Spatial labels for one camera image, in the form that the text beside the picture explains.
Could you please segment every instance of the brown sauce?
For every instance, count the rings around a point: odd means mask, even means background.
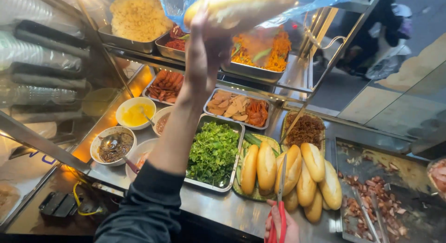
[[[170,116],[170,113],[166,113],[158,120],[158,122],[157,122],[157,132],[159,134],[163,133],[164,126],[166,125],[169,116]]]
[[[116,135],[118,135],[121,139],[120,143],[118,143],[113,151],[104,150],[102,147],[99,147],[99,157],[105,163],[111,163],[119,160],[130,151],[131,146],[133,145],[134,138],[130,134],[118,132]]]

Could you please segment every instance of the stainless steel counter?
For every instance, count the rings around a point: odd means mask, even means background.
[[[163,108],[164,104],[157,103],[157,107]],[[286,114],[285,110],[275,109],[271,116],[271,123],[263,133],[266,136],[280,140],[282,121]],[[335,165],[335,137],[340,137],[356,143],[372,146],[374,148],[398,152],[408,147],[409,142],[389,137],[383,134],[365,130],[324,119],[326,126],[326,159]],[[134,131],[138,144],[156,137],[152,128]],[[118,188],[128,189],[130,180],[125,175],[125,166],[105,167],[92,164],[88,173],[92,178],[102,181],[103,184],[112,184]],[[224,224],[234,229],[258,237],[263,237],[265,231],[265,219],[270,207],[263,202],[246,200],[235,194],[232,190],[221,195],[208,190],[197,189],[197,187],[184,183],[181,189],[181,209],[195,215],[199,215],[212,221]],[[339,221],[336,222],[336,211],[323,211],[319,223],[310,224],[302,209],[297,209],[291,214],[300,227],[301,242],[344,242],[340,231]]]

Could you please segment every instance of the tongs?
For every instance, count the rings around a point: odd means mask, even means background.
[[[358,192],[358,189],[356,189],[355,187],[352,187],[352,189],[353,189],[354,198],[356,199],[356,202],[358,202],[358,205],[361,208],[361,212],[364,215],[365,221],[367,223],[368,229],[371,232],[371,235],[373,236],[374,242],[381,243],[380,238],[378,237],[378,234],[376,233],[375,227],[373,226],[373,222],[371,221],[370,217],[368,216],[367,210],[364,206],[364,203],[361,199],[361,195]],[[378,200],[376,199],[376,194],[373,192],[371,193],[371,203],[372,203],[373,208],[375,209],[375,212],[376,212],[376,217],[378,219],[378,224],[380,226],[381,234],[383,237],[383,243],[389,243],[387,230],[384,227],[383,217],[382,217],[381,211],[378,207]]]

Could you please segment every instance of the yellow sauce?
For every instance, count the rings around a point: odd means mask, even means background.
[[[140,126],[147,122],[147,119],[140,112],[140,107],[143,107],[144,113],[149,118],[152,118],[155,114],[155,108],[149,104],[136,104],[128,110],[126,110],[125,107],[122,107],[122,120],[126,123],[127,126]]]

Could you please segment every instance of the red scissors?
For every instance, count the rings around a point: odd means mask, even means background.
[[[285,234],[286,234],[286,217],[285,217],[285,206],[282,201],[282,192],[283,192],[283,186],[285,185],[286,154],[283,159],[281,172],[282,172],[282,174],[281,174],[280,184],[279,184],[279,193],[277,194],[277,202],[274,202],[274,205],[279,204],[280,219],[282,221],[279,243],[284,243],[285,242]],[[276,227],[274,226],[273,220],[271,220],[271,230],[269,231],[269,238],[268,238],[268,240],[264,239],[264,243],[277,243],[277,232],[276,232]]]

